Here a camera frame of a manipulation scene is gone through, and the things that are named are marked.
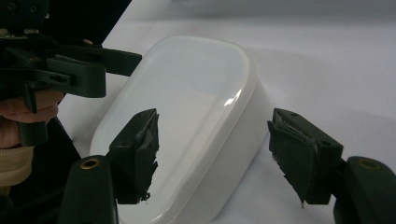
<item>container lid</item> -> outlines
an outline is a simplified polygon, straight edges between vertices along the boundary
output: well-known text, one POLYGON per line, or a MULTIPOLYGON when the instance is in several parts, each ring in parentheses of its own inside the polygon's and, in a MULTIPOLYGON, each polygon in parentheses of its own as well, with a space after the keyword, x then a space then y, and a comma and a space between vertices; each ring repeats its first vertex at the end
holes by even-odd
POLYGON ((255 84, 248 56, 235 44, 176 35, 148 52, 91 145, 92 155, 105 155, 134 114, 157 108, 159 167, 148 190, 151 197, 140 204, 119 205, 121 223, 169 223, 177 216, 216 158, 255 84))

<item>finger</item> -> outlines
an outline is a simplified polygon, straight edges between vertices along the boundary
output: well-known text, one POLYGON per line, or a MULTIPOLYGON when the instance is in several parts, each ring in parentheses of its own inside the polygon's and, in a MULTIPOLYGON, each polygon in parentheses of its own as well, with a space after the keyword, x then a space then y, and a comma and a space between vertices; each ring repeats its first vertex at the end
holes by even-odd
MULTIPOLYGON (((35 93, 37 110, 41 110, 62 101, 64 94, 61 91, 43 90, 35 93)), ((23 101, 22 97, 7 99, 0 103, 1 115, 12 115, 30 112, 23 101)))
POLYGON ((49 121, 58 114, 58 105, 51 105, 47 108, 38 110, 36 114, 26 112, 21 114, 4 115, 5 119, 11 119, 22 123, 36 123, 40 121, 49 121))

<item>white background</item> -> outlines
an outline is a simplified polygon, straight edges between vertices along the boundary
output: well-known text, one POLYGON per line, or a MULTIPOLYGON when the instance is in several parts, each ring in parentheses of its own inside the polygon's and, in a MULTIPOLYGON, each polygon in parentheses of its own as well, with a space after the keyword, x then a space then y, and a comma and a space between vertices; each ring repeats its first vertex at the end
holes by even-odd
MULTIPOLYGON (((396 171, 396 1, 133 0, 104 47, 145 55, 169 35, 242 46, 274 106, 344 145, 344 159, 370 157, 396 171)), ((126 80, 108 75, 105 99, 62 102, 59 117, 81 156, 126 80)), ((212 222, 334 223, 334 199, 301 208, 268 141, 212 222)))

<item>beige skin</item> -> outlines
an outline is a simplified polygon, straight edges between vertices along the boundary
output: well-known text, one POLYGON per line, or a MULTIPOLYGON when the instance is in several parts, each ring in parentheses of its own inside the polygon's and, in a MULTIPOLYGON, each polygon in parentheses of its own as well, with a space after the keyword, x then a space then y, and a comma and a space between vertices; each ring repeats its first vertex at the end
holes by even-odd
POLYGON ((43 90, 35 94, 37 113, 31 113, 21 97, 0 102, 0 148, 10 148, 19 144, 17 121, 34 123, 50 121, 58 114, 58 103, 64 98, 60 91, 43 90))

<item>white plastic container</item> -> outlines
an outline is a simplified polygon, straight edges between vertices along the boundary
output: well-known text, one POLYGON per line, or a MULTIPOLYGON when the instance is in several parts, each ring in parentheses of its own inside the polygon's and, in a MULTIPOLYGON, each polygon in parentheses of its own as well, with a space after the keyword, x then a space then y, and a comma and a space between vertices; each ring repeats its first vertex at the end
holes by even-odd
POLYGON ((121 223, 206 223, 227 202, 267 134, 272 107, 238 46, 170 36, 143 58, 108 110, 91 154, 105 155, 131 117, 157 108, 151 198, 119 205, 121 223))

